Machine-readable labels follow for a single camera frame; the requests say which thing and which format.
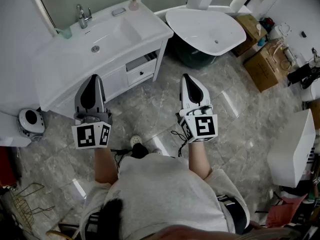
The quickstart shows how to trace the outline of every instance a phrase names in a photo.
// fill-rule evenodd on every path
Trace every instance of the small robot vacuum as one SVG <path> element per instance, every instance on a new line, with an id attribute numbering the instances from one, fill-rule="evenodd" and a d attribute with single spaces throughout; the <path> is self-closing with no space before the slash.
<path id="1" fill-rule="evenodd" d="M 20 133 L 32 141 L 39 141 L 45 132 L 42 114 L 34 109 L 22 109 L 18 117 Z"/>

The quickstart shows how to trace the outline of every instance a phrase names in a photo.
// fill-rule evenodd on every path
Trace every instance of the person's hair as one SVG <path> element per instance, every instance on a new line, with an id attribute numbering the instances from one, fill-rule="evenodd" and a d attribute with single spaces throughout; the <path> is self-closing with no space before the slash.
<path id="1" fill-rule="evenodd" d="M 121 199 L 112 199 L 108 201 L 100 210 L 97 236 L 98 240 L 108 239 L 120 240 L 121 211 L 123 201 Z"/>

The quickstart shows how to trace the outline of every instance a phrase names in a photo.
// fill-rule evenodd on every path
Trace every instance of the sink drain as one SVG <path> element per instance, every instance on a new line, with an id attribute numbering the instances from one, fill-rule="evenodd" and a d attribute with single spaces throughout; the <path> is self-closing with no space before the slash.
<path id="1" fill-rule="evenodd" d="M 95 45 L 94 47 L 91 48 L 91 52 L 93 53 L 96 53 L 99 50 L 100 50 L 100 47 L 98 45 Z"/>

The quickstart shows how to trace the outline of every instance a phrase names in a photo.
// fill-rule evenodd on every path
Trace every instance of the cardboard box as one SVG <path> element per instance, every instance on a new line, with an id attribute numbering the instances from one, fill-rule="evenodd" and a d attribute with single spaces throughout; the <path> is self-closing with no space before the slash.
<path id="1" fill-rule="evenodd" d="M 241 25 L 246 34 L 246 40 L 233 48 L 233 53 L 239 57 L 241 54 L 249 50 L 252 46 L 259 42 L 259 40 L 267 34 L 267 31 L 261 26 L 261 32 L 257 29 L 259 22 L 251 14 L 237 16 L 235 20 Z"/>
<path id="2" fill-rule="evenodd" d="M 314 128 L 320 129 L 320 100 L 313 100 L 309 103 L 308 108 L 311 109 Z"/>
<path id="3" fill-rule="evenodd" d="M 283 51 L 278 49 L 273 56 L 275 61 L 269 54 L 269 52 L 274 53 L 276 43 L 276 40 L 268 42 L 243 64 L 260 92 L 275 86 L 288 75 L 289 69 L 282 68 L 290 65 Z"/>

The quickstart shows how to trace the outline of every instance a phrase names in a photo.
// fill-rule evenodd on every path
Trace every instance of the cabinet drawer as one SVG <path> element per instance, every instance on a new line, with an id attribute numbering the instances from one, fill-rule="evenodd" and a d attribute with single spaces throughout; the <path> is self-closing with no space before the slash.
<path id="1" fill-rule="evenodd" d="M 149 56 L 148 54 L 141 58 L 139 58 L 140 61 L 135 62 L 135 68 L 131 69 L 130 66 L 128 66 L 127 64 L 126 76 L 129 86 L 155 73 L 157 58 Z"/>

